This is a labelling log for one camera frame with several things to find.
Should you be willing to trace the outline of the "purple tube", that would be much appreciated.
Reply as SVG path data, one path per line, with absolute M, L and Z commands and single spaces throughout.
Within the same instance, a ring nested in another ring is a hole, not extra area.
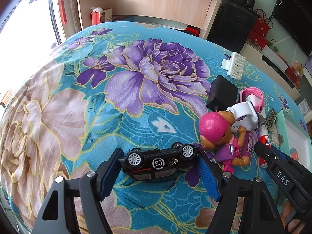
M 255 143 L 259 140 L 259 135 L 257 131 L 250 131 L 246 133 L 243 147 L 241 148 L 241 155 L 248 156 L 251 158 L 252 150 Z

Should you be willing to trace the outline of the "red hanging ornament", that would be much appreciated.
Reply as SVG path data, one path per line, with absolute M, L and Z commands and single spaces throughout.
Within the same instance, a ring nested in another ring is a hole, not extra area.
M 59 11 L 60 11 L 60 17 L 61 17 L 62 23 L 67 24 L 67 17 L 66 17 L 64 0 L 59 0 Z

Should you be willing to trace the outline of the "black television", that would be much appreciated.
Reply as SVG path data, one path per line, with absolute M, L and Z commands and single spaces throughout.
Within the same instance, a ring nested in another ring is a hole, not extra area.
M 276 0 L 272 15 L 305 55 L 311 54 L 311 0 Z

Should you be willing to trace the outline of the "cream tv cabinet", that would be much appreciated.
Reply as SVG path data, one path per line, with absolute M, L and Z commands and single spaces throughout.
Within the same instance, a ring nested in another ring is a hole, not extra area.
M 256 48 L 252 47 L 248 42 L 244 44 L 240 54 L 246 57 L 247 61 L 255 65 L 258 69 L 275 81 L 291 97 L 292 100 L 295 101 L 301 96 L 286 74 L 278 72 L 275 68 L 270 66 L 272 63 L 270 60 L 269 64 L 263 61 L 263 54 Z

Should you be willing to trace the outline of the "white foam tray box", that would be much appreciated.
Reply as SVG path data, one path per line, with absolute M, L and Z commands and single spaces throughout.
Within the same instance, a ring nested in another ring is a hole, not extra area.
M 277 132 L 281 135 L 279 140 L 280 151 L 290 156 L 290 149 L 298 151 L 299 163 L 307 169 L 311 164 L 311 140 L 308 133 L 284 110 L 277 114 Z

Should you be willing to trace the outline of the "red gift box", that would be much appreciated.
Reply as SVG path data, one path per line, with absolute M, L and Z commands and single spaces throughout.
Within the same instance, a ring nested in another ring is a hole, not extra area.
M 252 43 L 254 46 L 256 46 L 260 50 L 263 50 L 264 47 L 268 43 L 265 34 L 259 34 L 258 32 L 254 30 L 250 31 L 247 41 Z

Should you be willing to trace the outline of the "wooden shelf desk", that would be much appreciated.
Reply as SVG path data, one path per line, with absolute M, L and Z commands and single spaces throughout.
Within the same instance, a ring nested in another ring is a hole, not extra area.
M 77 0 L 80 26 L 91 26 L 91 8 L 111 8 L 115 15 L 167 19 L 200 29 L 206 39 L 221 0 Z

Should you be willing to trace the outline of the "black mini fridge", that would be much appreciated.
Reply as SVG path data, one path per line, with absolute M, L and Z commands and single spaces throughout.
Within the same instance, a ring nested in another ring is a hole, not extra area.
M 207 41 L 241 52 L 258 15 L 235 0 L 222 0 Z

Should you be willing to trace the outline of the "cream hair claw clip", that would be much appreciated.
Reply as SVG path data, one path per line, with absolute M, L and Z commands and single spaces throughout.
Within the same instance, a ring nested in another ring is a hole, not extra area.
M 230 60 L 223 59 L 221 68 L 227 71 L 227 76 L 241 80 L 245 66 L 245 57 L 237 52 L 233 52 Z

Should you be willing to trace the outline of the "gold patterned lighter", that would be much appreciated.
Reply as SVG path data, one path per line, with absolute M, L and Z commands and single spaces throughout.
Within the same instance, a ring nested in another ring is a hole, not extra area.
M 277 112 L 272 108 L 269 113 L 268 116 L 266 117 L 266 121 L 265 121 L 265 125 L 268 129 L 268 131 L 271 130 L 272 126 L 274 125 L 275 121 L 277 118 Z

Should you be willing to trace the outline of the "black toy car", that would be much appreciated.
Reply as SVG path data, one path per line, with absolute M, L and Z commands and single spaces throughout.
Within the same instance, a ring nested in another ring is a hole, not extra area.
M 137 181 L 168 177 L 178 170 L 193 166 L 200 147 L 195 144 L 174 142 L 170 148 L 141 150 L 133 148 L 118 161 L 125 174 Z

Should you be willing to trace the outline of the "white flat box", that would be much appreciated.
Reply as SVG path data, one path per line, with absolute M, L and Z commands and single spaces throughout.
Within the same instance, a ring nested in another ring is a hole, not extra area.
M 265 46 L 262 49 L 263 54 L 271 60 L 281 71 L 285 72 L 288 68 L 287 63 L 282 59 L 280 56 L 278 56 L 272 49 L 270 49 L 268 46 Z

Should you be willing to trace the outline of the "floral blue tablecloth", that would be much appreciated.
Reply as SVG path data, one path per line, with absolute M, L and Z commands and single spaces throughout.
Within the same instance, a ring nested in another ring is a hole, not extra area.
M 307 131 L 296 103 L 251 63 L 242 80 L 226 76 L 231 52 L 164 27 L 111 22 L 88 27 L 53 50 L 19 88 L 1 120 L 1 192 L 19 233 L 31 233 L 58 176 L 82 177 L 115 148 L 200 143 L 218 75 L 238 90 L 259 88 L 264 110 L 287 112 Z M 120 172 L 101 203 L 113 233 L 205 233 L 217 203 L 196 168 L 135 181 Z

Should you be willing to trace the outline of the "black charger plug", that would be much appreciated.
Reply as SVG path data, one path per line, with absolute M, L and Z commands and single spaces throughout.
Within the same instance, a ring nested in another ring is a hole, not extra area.
M 237 97 L 237 86 L 222 75 L 218 75 L 211 84 L 206 106 L 214 112 L 225 111 L 236 104 Z

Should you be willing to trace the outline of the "orange blue toy block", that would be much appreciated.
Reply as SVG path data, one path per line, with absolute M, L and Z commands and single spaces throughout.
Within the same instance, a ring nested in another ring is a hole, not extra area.
M 299 161 L 298 151 L 295 148 L 290 149 L 290 156 L 292 159 Z

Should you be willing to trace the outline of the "pink helmet puppy toy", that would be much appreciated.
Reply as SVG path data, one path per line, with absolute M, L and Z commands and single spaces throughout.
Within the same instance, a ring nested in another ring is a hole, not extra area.
M 219 111 L 206 113 L 199 119 L 200 141 L 203 149 L 217 150 L 216 162 L 223 164 L 225 172 L 234 173 L 233 166 L 247 166 L 250 155 L 243 154 L 247 129 L 238 128 L 238 137 L 232 133 L 235 117 L 232 112 Z

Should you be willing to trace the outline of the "red gift bag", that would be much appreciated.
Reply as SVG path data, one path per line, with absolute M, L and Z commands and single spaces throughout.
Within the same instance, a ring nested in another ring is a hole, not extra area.
M 113 14 L 111 8 L 103 9 L 101 7 L 92 7 L 91 10 L 92 10 L 91 12 L 92 25 L 113 21 Z

